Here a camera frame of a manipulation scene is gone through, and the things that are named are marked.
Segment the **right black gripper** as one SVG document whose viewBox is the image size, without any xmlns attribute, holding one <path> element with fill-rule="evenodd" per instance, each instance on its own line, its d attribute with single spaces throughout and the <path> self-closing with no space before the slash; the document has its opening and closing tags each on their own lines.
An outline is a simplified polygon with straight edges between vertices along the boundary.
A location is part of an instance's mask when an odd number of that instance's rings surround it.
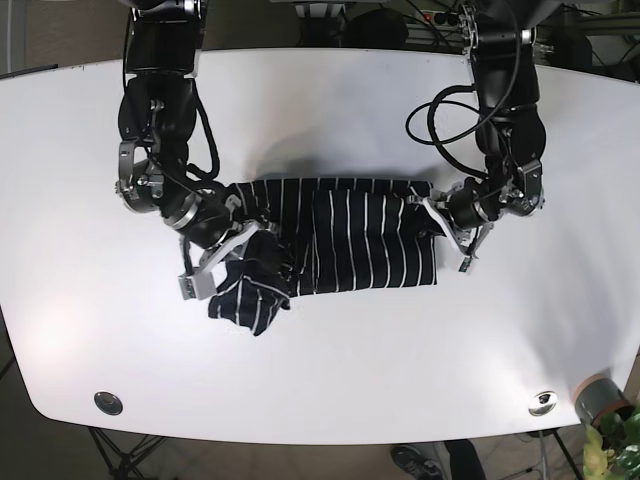
<svg viewBox="0 0 640 480">
<path fill-rule="evenodd" d="M 214 206 L 185 200 L 176 210 L 176 231 L 184 264 L 178 283 L 185 300 L 205 300 L 218 293 L 214 269 L 220 263 L 255 262 L 270 275 L 281 270 L 278 227 L 259 206 L 240 200 Z"/>
</svg>

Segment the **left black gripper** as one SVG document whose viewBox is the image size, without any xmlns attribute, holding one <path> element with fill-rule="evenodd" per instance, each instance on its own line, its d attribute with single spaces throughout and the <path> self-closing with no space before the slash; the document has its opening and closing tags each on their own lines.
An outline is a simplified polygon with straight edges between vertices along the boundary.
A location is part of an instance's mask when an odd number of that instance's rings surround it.
<svg viewBox="0 0 640 480">
<path fill-rule="evenodd" d="M 491 182 L 472 178 L 447 192 L 434 190 L 418 204 L 438 224 L 462 256 L 459 271 L 468 273 L 477 251 L 504 215 L 527 217 L 544 206 L 540 170 L 518 170 L 513 176 Z"/>
</svg>

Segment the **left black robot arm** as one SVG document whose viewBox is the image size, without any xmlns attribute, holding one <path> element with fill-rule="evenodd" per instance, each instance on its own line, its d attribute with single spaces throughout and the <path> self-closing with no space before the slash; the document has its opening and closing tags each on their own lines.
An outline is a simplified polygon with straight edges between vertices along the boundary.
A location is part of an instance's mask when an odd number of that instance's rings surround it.
<svg viewBox="0 0 640 480">
<path fill-rule="evenodd" d="M 465 180 L 423 200 L 466 272 L 481 243 L 506 214 L 526 217 L 544 204 L 542 155 L 546 130 L 539 117 L 534 62 L 536 28 L 557 8 L 555 1 L 467 1 L 459 27 L 473 82 L 453 85 L 421 105 L 428 138 L 414 142 L 437 149 Z M 448 139 L 436 131 L 440 106 L 453 96 L 474 94 L 477 123 Z"/>
</svg>

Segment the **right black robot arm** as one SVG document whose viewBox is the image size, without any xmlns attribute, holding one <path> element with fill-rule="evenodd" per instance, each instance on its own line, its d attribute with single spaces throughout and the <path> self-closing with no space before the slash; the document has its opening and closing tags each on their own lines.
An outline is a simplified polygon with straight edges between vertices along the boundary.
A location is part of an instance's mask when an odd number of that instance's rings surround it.
<svg viewBox="0 0 640 480">
<path fill-rule="evenodd" d="M 219 152 L 196 84 L 207 2 L 127 6 L 117 194 L 179 234 L 184 298 L 217 294 L 220 263 L 277 281 L 284 256 L 267 217 L 217 180 Z"/>
</svg>

